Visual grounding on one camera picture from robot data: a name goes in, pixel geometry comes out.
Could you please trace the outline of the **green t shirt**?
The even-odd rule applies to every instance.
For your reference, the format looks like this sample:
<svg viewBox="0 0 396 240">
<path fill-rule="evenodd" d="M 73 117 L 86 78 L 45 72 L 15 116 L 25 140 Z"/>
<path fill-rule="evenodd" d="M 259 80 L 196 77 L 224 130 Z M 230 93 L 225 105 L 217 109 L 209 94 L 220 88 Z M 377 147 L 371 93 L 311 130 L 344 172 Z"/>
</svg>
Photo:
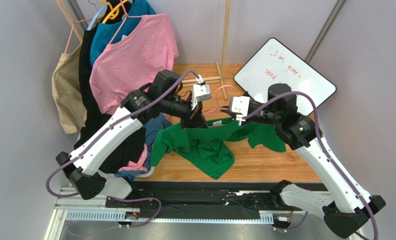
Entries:
<svg viewBox="0 0 396 240">
<path fill-rule="evenodd" d="M 155 167 L 165 154 L 176 152 L 209 177 L 217 180 L 234 164 L 233 152 L 226 142 L 247 140 L 251 148 L 263 145 L 283 153 L 286 144 L 276 135 L 272 125 L 249 123 L 239 125 L 230 118 L 214 119 L 206 128 L 182 128 L 174 124 L 158 131 L 152 145 L 150 164 Z"/>
</svg>

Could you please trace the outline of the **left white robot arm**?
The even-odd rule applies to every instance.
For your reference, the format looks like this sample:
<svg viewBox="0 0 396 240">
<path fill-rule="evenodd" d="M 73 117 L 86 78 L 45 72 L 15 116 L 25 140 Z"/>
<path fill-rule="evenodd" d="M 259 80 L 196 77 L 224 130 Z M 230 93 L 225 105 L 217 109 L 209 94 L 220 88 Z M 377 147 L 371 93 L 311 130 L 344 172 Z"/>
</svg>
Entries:
<svg viewBox="0 0 396 240">
<path fill-rule="evenodd" d="M 196 82 L 187 99 L 178 95 L 183 87 L 182 80 L 189 73 L 195 74 L 191 70 L 178 75 L 165 69 L 159 71 L 151 83 L 128 93 L 111 118 L 89 140 L 71 153 L 62 151 L 56 156 L 59 167 L 48 177 L 47 191 L 62 198 L 50 188 L 52 177 L 62 171 L 76 190 L 69 197 L 80 196 L 90 200 L 104 195 L 125 199 L 132 191 L 131 185 L 125 179 L 100 169 L 124 140 L 161 113 L 179 118 L 183 128 L 208 127 L 202 114 L 202 103 L 211 99 L 211 89 L 202 76 L 195 75 Z"/>
</svg>

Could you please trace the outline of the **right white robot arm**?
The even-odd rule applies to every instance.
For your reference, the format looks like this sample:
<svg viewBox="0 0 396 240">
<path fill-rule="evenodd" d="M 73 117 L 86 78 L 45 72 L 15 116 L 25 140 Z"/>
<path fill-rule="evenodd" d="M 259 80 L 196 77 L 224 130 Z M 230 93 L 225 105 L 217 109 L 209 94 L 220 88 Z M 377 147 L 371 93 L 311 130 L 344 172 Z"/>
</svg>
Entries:
<svg viewBox="0 0 396 240">
<path fill-rule="evenodd" d="M 284 180 L 274 192 L 276 200 L 318 216 L 343 239 L 358 235 L 366 223 L 371 223 L 373 237 L 379 239 L 375 215 L 385 207 L 385 200 L 365 190 L 341 164 L 323 136 L 318 118 L 299 112 L 298 98 L 305 98 L 316 113 L 314 100 L 284 83 L 271 85 L 267 94 L 265 103 L 248 96 L 240 98 L 240 122 L 274 126 L 278 138 L 311 166 L 328 191 L 322 195 Z"/>
</svg>

